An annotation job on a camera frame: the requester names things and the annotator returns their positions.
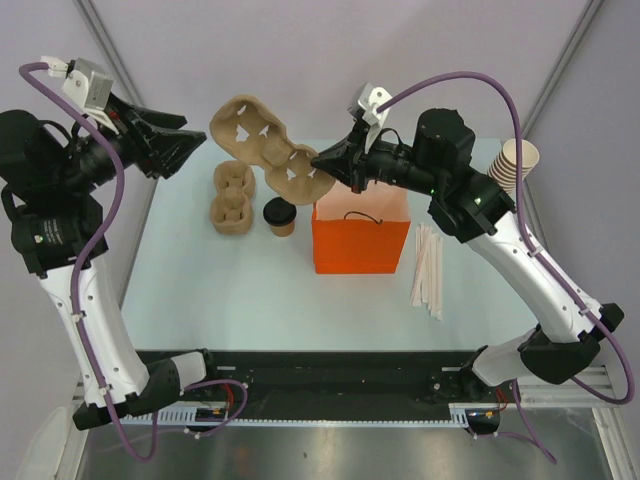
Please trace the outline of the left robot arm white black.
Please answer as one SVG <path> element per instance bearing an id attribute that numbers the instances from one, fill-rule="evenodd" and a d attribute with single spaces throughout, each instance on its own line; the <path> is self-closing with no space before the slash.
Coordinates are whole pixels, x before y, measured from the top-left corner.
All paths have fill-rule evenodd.
<path id="1" fill-rule="evenodd" d="M 74 414 L 80 430 L 110 423 L 114 415 L 140 416 L 178 401 L 184 387 L 197 398 L 214 397 L 220 374 L 194 352 L 145 364 L 124 326 L 104 259 L 105 239 L 82 251 L 103 229 L 104 214 L 93 191 L 116 176 L 108 152 L 145 176 L 168 179 L 205 142 L 201 131 L 186 129 L 181 115 L 131 105 L 115 95 L 106 104 L 111 128 L 96 130 L 106 140 L 80 136 L 80 124 L 60 125 L 24 110 L 1 115 L 1 191 L 11 222 L 11 243 L 35 275 L 63 319 L 80 364 L 84 403 Z"/>

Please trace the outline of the black coffee cup lid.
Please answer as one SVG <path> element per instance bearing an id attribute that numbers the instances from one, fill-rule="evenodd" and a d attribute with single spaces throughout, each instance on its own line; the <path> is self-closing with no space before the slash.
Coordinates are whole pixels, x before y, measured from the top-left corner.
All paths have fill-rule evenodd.
<path id="1" fill-rule="evenodd" d="M 284 227 L 292 223 L 297 216 L 295 205 L 275 197 L 269 200 L 263 208 L 263 218 L 272 227 Z"/>

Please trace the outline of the single pulp cup carrier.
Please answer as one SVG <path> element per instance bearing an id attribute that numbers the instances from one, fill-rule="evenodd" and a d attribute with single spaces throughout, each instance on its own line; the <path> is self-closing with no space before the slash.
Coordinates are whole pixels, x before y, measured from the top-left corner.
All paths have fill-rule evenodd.
<path id="1" fill-rule="evenodd" d="M 318 153 L 287 136 L 286 126 L 256 97 L 237 95 L 214 114 L 213 140 L 234 159 L 264 171 L 266 184 L 293 205 L 317 202 L 335 179 L 311 165 Z"/>

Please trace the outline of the single brown paper cup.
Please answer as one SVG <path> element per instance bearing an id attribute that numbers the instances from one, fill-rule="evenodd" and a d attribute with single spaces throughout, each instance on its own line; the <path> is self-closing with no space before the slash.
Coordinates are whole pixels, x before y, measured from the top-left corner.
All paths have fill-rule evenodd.
<path id="1" fill-rule="evenodd" d="M 283 224 L 270 224 L 271 232 L 280 238 L 290 236 L 295 230 L 295 220 Z"/>

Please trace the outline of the stack of paper cups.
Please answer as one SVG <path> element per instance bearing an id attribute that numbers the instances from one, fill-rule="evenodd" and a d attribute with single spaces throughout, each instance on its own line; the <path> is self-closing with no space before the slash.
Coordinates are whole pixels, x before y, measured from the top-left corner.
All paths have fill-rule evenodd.
<path id="1" fill-rule="evenodd" d="M 521 170 L 522 179 L 525 179 L 530 171 L 538 164 L 540 154 L 534 144 L 527 140 L 522 141 Z M 487 174 L 508 194 L 516 190 L 517 180 L 517 152 L 516 139 L 505 141 L 500 152 L 494 158 L 488 168 Z"/>

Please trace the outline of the orange paper bag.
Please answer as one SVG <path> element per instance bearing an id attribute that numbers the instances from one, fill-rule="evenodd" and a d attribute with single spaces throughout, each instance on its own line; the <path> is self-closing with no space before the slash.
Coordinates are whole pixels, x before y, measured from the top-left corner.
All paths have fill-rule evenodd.
<path id="1" fill-rule="evenodd" d="M 341 183 L 314 204 L 311 228 L 318 274 L 393 274 L 411 218 L 408 192 L 371 181 L 356 194 Z"/>

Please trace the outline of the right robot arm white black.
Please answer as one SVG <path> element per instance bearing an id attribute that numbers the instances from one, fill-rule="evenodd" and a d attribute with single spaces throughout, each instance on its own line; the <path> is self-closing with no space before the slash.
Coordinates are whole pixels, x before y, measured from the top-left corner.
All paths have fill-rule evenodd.
<path id="1" fill-rule="evenodd" d="M 440 230 L 487 260 L 538 321 L 519 338 L 481 348 L 461 376 L 463 393 L 484 401 L 497 385 L 528 373 L 562 384 L 588 367 L 623 311 L 579 291 L 532 234 L 520 233 L 512 198 L 471 167 L 475 134 L 458 112 L 423 112 L 412 145 L 376 139 L 367 147 L 371 130 L 356 120 L 345 139 L 313 159 L 313 167 L 354 193 L 380 181 L 430 196 L 428 213 Z"/>

